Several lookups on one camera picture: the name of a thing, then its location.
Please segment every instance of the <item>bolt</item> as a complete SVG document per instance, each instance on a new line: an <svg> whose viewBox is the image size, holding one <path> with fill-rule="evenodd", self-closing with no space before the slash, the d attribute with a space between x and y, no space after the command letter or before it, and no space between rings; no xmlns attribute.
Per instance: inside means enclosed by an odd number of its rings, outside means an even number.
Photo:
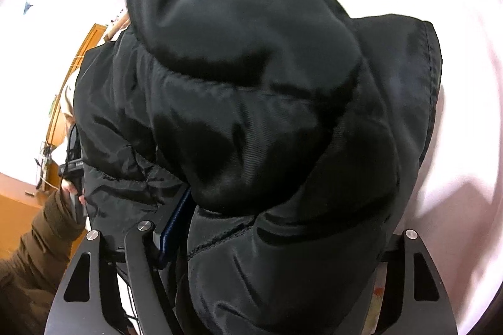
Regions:
<svg viewBox="0 0 503 335"><path fill-rule="evenodd" d="M86 239L87 240L94 240L100 235L99 231L96 230L91 230L89 233L86 234Z"/></svg>
<svg viewBox="0 0 503 335"><path fill-rule="evenodd" d="M152 227L152 222L148 220L143 220L138 223L138 230L140 231L147 231Z"/></svg>
<svg viewBox="0 0 503 335"><path fill-rule="evenodd" d="M417 239L417 233L414 230L408 229L406 231L406 236L410 238L411 240L416 240Z"/></svg>

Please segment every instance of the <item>black hood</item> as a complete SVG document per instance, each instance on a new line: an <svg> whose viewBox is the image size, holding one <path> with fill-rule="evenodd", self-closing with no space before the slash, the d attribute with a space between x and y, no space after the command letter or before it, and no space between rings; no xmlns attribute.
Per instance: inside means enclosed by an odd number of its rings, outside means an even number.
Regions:
<svg viewBox="0 0 503 335"><path fill-rule="evenodd" d="M332 334L429 144L433 26L336 0L127 3L131 27L87 53L75 90L93 227L120 242L186 181L177 309L213 335Z"/></svg>

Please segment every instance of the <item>jacket seam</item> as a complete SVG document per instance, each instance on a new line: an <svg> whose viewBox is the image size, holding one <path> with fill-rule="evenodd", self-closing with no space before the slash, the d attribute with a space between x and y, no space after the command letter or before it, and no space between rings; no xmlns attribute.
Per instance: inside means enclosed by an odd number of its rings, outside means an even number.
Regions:
<svg viewBox="0 0 503 335"><path fill-rule="evenodd" d="M428 115L428 131L432 126L432 106L433 106L433 69L432 69L432 56L431 49L429 46L429 38L428 38L428 28L426 27L426 22L423 21L424 27L424 35L426 36L426 44L428 46L428 67L429 67L429 115Z"/></svg>
<svg viewBox="0 0 503 335"><path fill-rule="evenodd" d="M192 83L196 83L196 84L203 84L208 87L221 87L224 89L230 89L230 90L234 90L234 91L238 91L238 92L252 92L252 93L256 93L261 96L264 96L264 97L268 97L268 98L273 97L273 98L277 98L280 100L286 100L289 102L299 102L299 103L309 104L309 105L316 104L318 106L332 105L332 103L330 103L328 101L321 101L321 100L315 99L315 98L313 98L313 99L299 98L299 97L289 95L289 94L281 94L278 92L264 91L263 89L260 89L259 87L243 87L243 86L234 85L230 82L207 80L204 78L193 77L192 75L189 75L189 74L182 74L182 73L177 72L177 71L167 67L166 65L162 64L157 59L157 57L155 57L154 54L150 53L143 45L142 45L142 47L143 47L144 51L146 51L151 57L153 57L153 60L156 63L158 63L159 65L161 65L165 69L165 72L167 73L167 75L185 80L189 83L192 82ZM360 57L360 61L357 62L356 66L353 69L360 69L359 65L361 65L361 64L362 64L362 57Z"/></svg>
<svg viewBox="0 0 503 335"><path fill-rule="evenodd" d="M114 177L114 176L104 172L103 170L98 169L97 167L95 167L93 165L90 165L89 163L84 162L84 164L86 166L90 167L92 170L95 170L96 172L101 173L102 175L104 175L105 178L109 179L110 181L117 181L117 182L126 181L126 182L139 183L139 184L146 184L147 183L147 179L134 180L134 179L126 179L126 178L122 178L122 177Z"/></svg>
<svg viewBox="0 0 503 335"><path fill-rule="evenodd" d="M213 247L216 247L217 245L223 244L229 240L232 240L233 238L242 236L248 230L252 229L253 224L255 224L255 220L256 218L253 218L251 222L245 223L244 225L241 225L237 228L236 227L231 228L223 232L220 236L214 237L211 241L198 245L187 254L187 261L203 251L209 250Z"/></svg>

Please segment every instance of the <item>cable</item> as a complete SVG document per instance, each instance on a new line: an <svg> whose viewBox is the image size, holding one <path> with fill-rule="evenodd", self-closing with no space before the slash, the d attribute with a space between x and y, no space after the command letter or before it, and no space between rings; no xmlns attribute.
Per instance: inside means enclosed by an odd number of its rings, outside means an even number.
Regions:
<svg viewBox="0 0 503 335"><path fill-rule="evenodd" d="M40 180L42 180L42 182L44 182L45 184L48 184L49 186L51 186L53 189L59 190L56 186L54 186L53 184L49 183L42 176L40 177Z"/></svg>
<svg viewBox="0 0 503 335"><path fill-rule="evenodd" d="M63 175L66 174L66 170L68 169L68 152L70 150L70 141L71 141L71 135L74 133L74 130L77 129L77 125L73 125L70 129L70 134L67 136L66 139L66 160L64 163L64 170L63 170Z"/></svg>
<svg viewBox="0 0 503 335"><path fill-rule="evenodd" d="M134 303L133 303L133 298L132 298L132 295L131 295L131 292L130 292L130 288L129 288L129 285L126 284L126 287L127 287L127 295L129 297L129 304L131 306L131 311L133 312L133 314L136 315L136 308L134 307ZM143 335L143 332L141 330L141 325L140 325L140 322L138 320L138 317L135 317L134 318L137 323L138 323L138 330L140 331L140 335Z"/></svg>

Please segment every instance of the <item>wooden furniture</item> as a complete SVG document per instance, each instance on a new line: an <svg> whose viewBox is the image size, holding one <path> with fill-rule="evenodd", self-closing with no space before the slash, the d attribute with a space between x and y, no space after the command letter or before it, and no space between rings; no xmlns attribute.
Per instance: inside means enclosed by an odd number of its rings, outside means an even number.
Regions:
<svg viewBox="0 0 503 335"><path fill-rule="evenodd" d="M19 237L31 228L46 198L35 191L35 186L0 173L0 259L8 258L18 248Z"/></svg>

